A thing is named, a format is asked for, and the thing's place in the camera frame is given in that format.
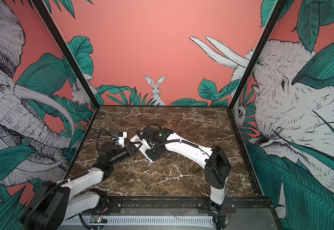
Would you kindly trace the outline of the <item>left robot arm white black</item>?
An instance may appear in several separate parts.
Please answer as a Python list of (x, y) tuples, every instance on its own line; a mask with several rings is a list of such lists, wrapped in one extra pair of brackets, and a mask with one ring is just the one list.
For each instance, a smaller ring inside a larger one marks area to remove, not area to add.
[(86, 171), (68, 179), (43, 183), (22, 214), (25, 230), (56, 230), (65, 220), (91, 210), (103, 214), (110, 210), (106, 192), (92, 188), (110, 177), (114, 163), (141, 148), (141, 142), (108, 142), (98, 150), (96, 162)]

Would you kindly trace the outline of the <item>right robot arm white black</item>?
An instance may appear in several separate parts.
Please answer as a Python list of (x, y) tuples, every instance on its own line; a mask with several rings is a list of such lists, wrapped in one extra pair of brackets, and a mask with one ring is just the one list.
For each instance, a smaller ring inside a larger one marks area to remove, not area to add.
[(210, 185), (212, 206), (222, 206), (226, 198), (226, 183), (232, 168), (230, 161), (221, 147), (208, 148), (193, 143), (168, 128), (159, 130), (151, 126), (141, 131), (141, 152), (154, 162), (165, 150), (186, 157), (204, 169), (205, 180)]

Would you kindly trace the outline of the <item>white remote control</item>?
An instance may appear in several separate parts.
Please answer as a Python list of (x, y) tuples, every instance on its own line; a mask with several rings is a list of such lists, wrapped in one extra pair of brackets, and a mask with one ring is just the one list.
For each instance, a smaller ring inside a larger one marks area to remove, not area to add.
[(139, 151), (146, 157), (146, 159), (148, 161), (150, 161), (151, 163), (153, 163), (154, 161), (146, 154), (146, 151), (150, 149), (150, 147), (148, 146), (147, 142), (144, 140), (140, 140), (140, 138), (135, 135), (130, 139), (131, 142), (141, 142), (142, 143), (142, 147), (139, 149)]

